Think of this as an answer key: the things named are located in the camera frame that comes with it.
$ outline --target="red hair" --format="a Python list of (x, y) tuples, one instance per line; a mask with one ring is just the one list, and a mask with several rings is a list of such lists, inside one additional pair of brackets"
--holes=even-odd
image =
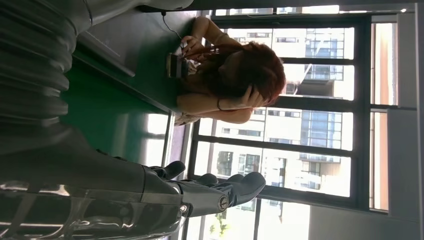
[[(231, 54), (243, 52), (236, 70), (237, 87), (230, 87), (222, 81), (218, 68)], [(272, 104), (286, 85), (283, 63), (275, 52), (265, 44), (249, 42), (246, 45), (220, 44), (200, 49), (193, 55), (205, 54), (204, 84), (208, 91), (221, 98), (241, 97), (249, 85), (257, 88), (264, 99)]]

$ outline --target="woman's arm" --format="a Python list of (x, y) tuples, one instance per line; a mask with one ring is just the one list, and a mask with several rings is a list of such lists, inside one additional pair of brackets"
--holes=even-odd
[(203, 113), (233, 109), (232, 103), (229, 99), (218, 99), (215, 96), (209, 96), (199, 93), (188, 93), (180, 95), (176, 98), (176, 104), (181, 112), (191, 115), (200, 115)]
[(202, 118), (212, 118), (221, 120), (227, 123), (243, 124), (249, 121), (252, 115), (252, 108), (232, 109), (232, 104), (229, 99), (220, 99), (218, 108), (218, 98), (197, 93), (189, 93), (177, 97), (178, 108), (191, 115), (196, 115)]
[(201, 41), (205, 38), (213, 45), (219, 44), (236, 44), (240, 43), (227, 34), (221, 31), (221, 29), (209, 18), (204, 16), (198, 16), (193, 24), (191, 35), (197, 40)]
[(211, 111), (199, 114), (199, 117), (221, 120), (231, 124), (244, 124), (249, 121), (252, 109), (240, 109), (235, 111)]

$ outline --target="window pane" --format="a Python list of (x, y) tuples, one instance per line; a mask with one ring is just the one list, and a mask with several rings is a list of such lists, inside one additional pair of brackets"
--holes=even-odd
[(262, 199), (257, 239), (308, 240), (310, 213), (309, 205)]
[(396, 23), (373, 24), (373, 84), (371, 103), (398, 104)]
[(287, 86), (281, 95), (354, 99), (354, 66), (284, 64), (284, 72)]
[(253, 199), (219, 214), (191, 217), (187, 240), (253, 239), (255, 214), (256, 199)]
[(354, 58), (354, 28), (229, 28), (226, 32), (242, 44), (266, 44), (280, 58)]
[(259, 172), (269, 186), (350, 195), (351, 160), (347, 157), (199, 142), (196, 159), (196, 175), (212, 173), (227, 179)]
[(294, 144), (351, 151), (353, 114), (351, 112), (309, 111), (274, 107), (258, 108), (243, 124), (200, 120), (200, 135)]
[(216, 16), (273, 14), (273, 8), (217, 9)]
[[(276, 14), (338, 14), (338, 5), (328, 6), (304, 6), (304, 7), (278, 7)], [(253, 15), (253, 14), (273, 14), (272, 8), (243, 8), (243, 9), (218, 9), (216, 16), (226, 15)]]
[(387, 113), (371, 113), (370, 202), (371, 209), (389, 210), (389, 157)]

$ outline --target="woman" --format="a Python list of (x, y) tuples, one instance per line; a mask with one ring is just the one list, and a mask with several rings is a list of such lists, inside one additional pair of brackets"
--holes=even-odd
[[(204, 47), (202, 38), (213, 46)], [(253, 108), (272, 104), (286, 84), (274, 51), (255, 42), (241, 45), (206, 17), (196, 18), (182, 42), (185, 58), (201, 64), (195, 74), (181, 79), (177, 106), (183, 114), (176, 118), (177, 126), (200, 118), (245, 123)]]

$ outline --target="woman's hand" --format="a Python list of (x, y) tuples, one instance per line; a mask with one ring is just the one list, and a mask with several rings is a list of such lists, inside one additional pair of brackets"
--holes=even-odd
[(259, 108), (266, 105), (268, 100), (262, 97), (256, 87), (250, 85), (242, 97), (223, 99), (222, 103), (223, 107), (221, 109), (223, 110), (237, 110)]
[(195, 51), (205, 48), (196, 37), (185, 36), (182, 38), (181, 43), (185, 44), (181, 52), (183, 56), (188, 56), (187, 59), (197, 62), (202, 62), (205, 60), (203, 54), (192, 55)]

